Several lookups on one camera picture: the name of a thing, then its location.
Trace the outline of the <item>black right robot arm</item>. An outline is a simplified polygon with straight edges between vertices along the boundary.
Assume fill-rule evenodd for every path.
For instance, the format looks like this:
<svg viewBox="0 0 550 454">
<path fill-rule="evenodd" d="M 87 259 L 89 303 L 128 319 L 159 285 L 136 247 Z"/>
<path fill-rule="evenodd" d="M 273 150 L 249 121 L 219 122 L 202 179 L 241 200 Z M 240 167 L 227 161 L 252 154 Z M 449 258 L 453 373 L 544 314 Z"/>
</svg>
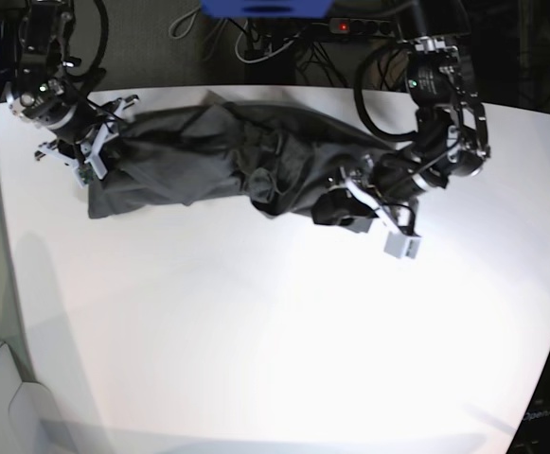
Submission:
<svg viewBox="0 0 550 454">
<path fill-rule="evenodd" d="M 94 3 L 99 18 L 98 49 L 80 75 L 70 70 L 81 64 L 70 51 L 76 27 L 73 1 L 32 1 L 20 24 L 21 53 L 10 83 L 15 115 L 51 131 L 67 144 L 78 144 L 96 128 L 116 120 L 89 95 L 106 75 L 101 67 L 109 37 L 109 18 L 102 1 Z"/>
</svg>

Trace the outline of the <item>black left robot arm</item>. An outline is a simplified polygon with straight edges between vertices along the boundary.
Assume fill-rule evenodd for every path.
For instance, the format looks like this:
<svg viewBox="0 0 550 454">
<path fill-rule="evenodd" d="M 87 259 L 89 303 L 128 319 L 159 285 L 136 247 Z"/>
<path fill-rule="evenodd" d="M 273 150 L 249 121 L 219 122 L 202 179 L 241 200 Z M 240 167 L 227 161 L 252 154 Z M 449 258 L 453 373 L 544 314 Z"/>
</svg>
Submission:
<svg viewBox="0 0 550 454">
<path fill-rule="evenodd" d="M 417 129 L 387 136 L 404 146 L 380 158 L 372 181 L 385 201 L 405 203 L 447 187 L 452 177 L 479 173 L 490 146 L 462 3 L 411 1 L 395 22 L 398 43 L 407 51 L 404 84 L 417 106 Z"/>
</svg>

